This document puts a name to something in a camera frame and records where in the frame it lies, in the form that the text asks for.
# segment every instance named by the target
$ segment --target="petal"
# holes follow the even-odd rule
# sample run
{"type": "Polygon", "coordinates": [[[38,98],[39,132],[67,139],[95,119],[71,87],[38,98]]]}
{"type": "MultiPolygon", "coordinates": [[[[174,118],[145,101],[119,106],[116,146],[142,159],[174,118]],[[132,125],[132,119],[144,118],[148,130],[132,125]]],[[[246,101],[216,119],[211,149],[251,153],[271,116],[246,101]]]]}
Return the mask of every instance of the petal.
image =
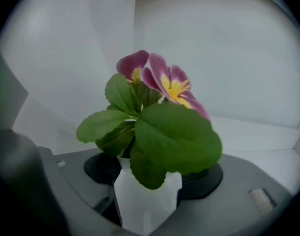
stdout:
{"type": "Polygon", "coordinates": [[[194,97],[194,95],[191,92],[189,92],[189,91],[184,92],[179,96],[179,98],[181,99],[181,101],[184,100],[184,101],[186,101],[186,104],[188,104],[188,105],[186,105],[186,104],[183,104],[183,105],[185,105],[186,107],[189,107],[191,109],[197,110],[197,112],[200,114],[200,116],[202,118],[207,119],[208,121],[211,120],[211,118],[210,118],[209,114],[207,113],[206,109],[204,108],[204,106],[202,104],[200,104],[198,100],[196,100],[196,98],[194,97]]]}
{"type": "Polygon", "coordinates": [[[149,53],[145,50],[140,50],[131,55],[121,58],[116,64],[116,70],[118,73],[125,75],[128,80],[136,81],[136,78],[133,78],[133,73],[135,69],[142,69],[148,60],[149,53]]]}
{"type": "Polygon", "coordinates": [[[186,73],[177,65],[172,65],[170,68],[171,84],[185,83],[185,87],[191,90],[191,82],[186,73]]]}
{"type": "Polygon", "coordinates": [[[167,95],[166,89],[170,87],[170,72],[164,58],[159,54],[151,53],[148,62],[155,82],[162,94],[167,95]]]}
{"type": "Polygon", "coordinates": [[[142,79],[142,81],[151,89],[154,89],[156,91],[158,91],[159,93],[162,93],[158,84],[155,82],[154,77],[151,73],[151,70],[147,67],[144,67],[141,70],[141,74],[140,77],[142,79]]]}

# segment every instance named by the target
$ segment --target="pansy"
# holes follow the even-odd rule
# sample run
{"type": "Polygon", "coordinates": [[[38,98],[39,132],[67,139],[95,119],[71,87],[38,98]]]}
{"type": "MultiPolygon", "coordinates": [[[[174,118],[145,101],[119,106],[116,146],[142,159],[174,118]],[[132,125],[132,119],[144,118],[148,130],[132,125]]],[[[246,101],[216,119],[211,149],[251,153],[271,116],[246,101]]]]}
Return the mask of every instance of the pansy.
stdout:
{"type": "Polygon", "coordinates": [[[140,72],[146,65],[148,57],[149,53],[145,50],[137,51],[121,58],[116,65],[116,70],[125,75],[130,82],[137,83],[140,81],[140,72]]]}
{"type": "Polygon", "coordinates": [[[191,82],[180,67],[168,67],[164,58],[154,53],[149,55],[148,64],[150,69],[144,67],[141,70],[141,79],[149,88],[157,90],[170,102],[197,110],[202,118],[210,120],[206,109],[190,92],[191,82]]]}

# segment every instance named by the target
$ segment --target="gray plastic surface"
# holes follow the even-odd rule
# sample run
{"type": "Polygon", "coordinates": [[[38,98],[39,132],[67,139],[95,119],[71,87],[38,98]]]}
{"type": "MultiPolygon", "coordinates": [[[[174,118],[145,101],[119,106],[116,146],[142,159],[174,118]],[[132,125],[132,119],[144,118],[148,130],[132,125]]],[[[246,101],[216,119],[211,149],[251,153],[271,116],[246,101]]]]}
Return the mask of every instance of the gray plastic surface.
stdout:
{"type": "MultiPolygon", "coordinates": [[[[108,186],[95,183],[83,169],[85,160],[98,149],[53,156],[40,148],[51,188],[69,221],[73,235],[133,235],[96,213],[92,208],[107,195],[108,186]],[[59,168],[57,161],[67,165],[59,168]]],[[[224,178],[220,186],[202,200],[182,201],[154,236],[258,235],[284,210],[291,195],[254,164],[223,155],[224,178]],[[265,188],[277,207],[262,217],[250,194],[265,188]]]]}

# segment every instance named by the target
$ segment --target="green leaf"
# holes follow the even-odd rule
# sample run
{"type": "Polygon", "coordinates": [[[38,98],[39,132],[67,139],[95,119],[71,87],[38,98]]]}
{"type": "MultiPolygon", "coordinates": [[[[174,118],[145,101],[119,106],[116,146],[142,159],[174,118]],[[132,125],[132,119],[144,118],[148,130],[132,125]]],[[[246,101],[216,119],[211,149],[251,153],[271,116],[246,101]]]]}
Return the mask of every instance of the green leaf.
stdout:
{"type": "Polygon", "coordinates": [[[147,107],[136,122],[135,136],[149,160],[183,175],[210,168],[222,153],[221,140],[211,123],[183,105],[147,107]]]}
{"type": "Polygon", "coordinates": [[[105,96],[106,99],[117,108],[128,114],[134,114],[131,85],[122,74],[114,74],[109,79],[105,87],[105,96]]]}
{"type": "Polygon", "coordinates": [[[119,111],[121,111],[118,107],[114,106],[113,104],[107,106],[106,109],[107,110],[119,110],[119,111]]]}
{"type": "Polygon", "coordinates": [[[127,119],[130,119],[130,115],[117,110],[96,112],[79,125],[76,132],[77,138],[84,143],[95,142],[127,119]]]}
{"type": "Polygon", "coordinates": [[[96,140],[95,143],[100,150],[116,157],[123,153],[135,136],[134,128],[134,121],[126,121],[110,133],[107,133],[102,139],[96,140]]]}
{"type": "Polygon", "coordinates": [[[138,83],[138,95],[144,108],[157,103],[162,95],[156,90],[150,89],[142,81],[138,83]]]}
{"type": "Polygon", "coordinates": [[[160,188],[167,173],[166,170],[149,161],[136,142],[130,152],[130,168],[137,181],[150,190],[160,188]]]}

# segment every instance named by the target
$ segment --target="flower pot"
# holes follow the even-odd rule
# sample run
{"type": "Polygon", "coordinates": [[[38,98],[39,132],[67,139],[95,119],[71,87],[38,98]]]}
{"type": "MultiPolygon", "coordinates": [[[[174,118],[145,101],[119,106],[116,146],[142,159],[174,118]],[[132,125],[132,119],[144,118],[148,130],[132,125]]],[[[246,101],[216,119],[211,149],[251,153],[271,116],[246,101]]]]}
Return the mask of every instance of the flower pot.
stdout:
{"type": "Polygon", "coordinates": [[[178,190],[182,188],[181,174],[167,173],[159,189],[149,190],[132,174],[129,159],[118,160],[122,170],[114,183],[114,191],[122,227],[139,235],[149,235],[175,211],[178,190]]]}

